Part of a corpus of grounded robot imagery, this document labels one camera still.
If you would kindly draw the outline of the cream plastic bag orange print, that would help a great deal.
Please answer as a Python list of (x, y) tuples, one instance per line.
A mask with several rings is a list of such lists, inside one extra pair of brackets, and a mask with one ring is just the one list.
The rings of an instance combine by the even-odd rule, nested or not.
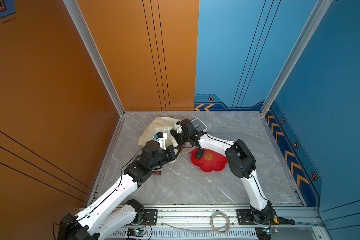
[(160, 144), (153, 139), (153, 136), (158, 132), (163, 132), (168, 135), (166, 140), (166, 149), (177, 147), (178, 144), (171, 134), (171, 130), (174, 129), (174, 124), (179, 122), (179, 119), (169, 117), (157, 117), (155, 118), (144, 130), (140, 136), (138, 145), (142, 146), (142, 152), (138, 159), (134, 162), (142, 166), (148, 166), (150, 168), (158, 168), (163, 165), (165, 159), (165, 150), (160, 147)]

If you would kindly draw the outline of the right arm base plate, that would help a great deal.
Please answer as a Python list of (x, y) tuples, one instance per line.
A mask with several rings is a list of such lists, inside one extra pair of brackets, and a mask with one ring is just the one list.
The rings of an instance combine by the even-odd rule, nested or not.
[(259, 223), (255, 222), (253, 213), (250, 209), (237, 209), (236, 213), (239, 225), (260, 225)]

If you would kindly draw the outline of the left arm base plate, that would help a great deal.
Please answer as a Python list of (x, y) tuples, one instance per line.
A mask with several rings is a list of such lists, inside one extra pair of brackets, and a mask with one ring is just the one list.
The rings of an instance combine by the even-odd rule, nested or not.
[(143, 213), (143, 217), (141, 221), (139, 222), (139, 225), (144, 225), (146, 223), (146, 220), (148, 221), (148, 224), (152, 226), (157, 225), (158, 220), (158, 209), (145, 209)]

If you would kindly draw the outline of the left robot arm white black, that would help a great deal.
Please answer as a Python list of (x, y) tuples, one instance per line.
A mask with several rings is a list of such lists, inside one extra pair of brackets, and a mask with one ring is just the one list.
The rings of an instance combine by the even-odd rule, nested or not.
[(118, 211), (119, 206), (135, 192), (153, 171), (174, 161), (182, 147), (161, 145), (148, 141), (122, 167), (120, 178), (96, 201), (78, 212), (67, 214), (59, 223), (53, 223), (55, 240), (105, 240), (118, 229), (132, 223), (138, 224), (144, 215), (144, 206), (137, 200), (129, 200)]

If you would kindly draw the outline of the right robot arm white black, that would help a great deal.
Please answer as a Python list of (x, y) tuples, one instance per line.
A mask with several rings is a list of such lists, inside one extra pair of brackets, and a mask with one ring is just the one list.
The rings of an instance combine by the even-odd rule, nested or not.
[(213, 153), (217, 153), (227, 160), (218, 166), (229, 169), (238, 177), (247, 191), (254, 222), (258, 224), (270, 223), (274, 218), (273, 205), (261, 188), (256, 171), (256, 160), (247, 145), (242, 140), (226, 141), (198, 131), (193, 123), (185, 119), (174, 124), (171, 135), (182, 148), (189, 143), (196, 149), (192, 152), (196, 165), (205, 172), (211, 172), (211, 164), (217, 160)]

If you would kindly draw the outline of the dark avocado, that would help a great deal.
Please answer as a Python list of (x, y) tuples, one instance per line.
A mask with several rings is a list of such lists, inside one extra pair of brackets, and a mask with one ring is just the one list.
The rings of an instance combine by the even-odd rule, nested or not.
[(197, 160), (200, 160), (205, 154), (205, 150), (204, 149), (197, 149), (195, 152), (195, 158)]

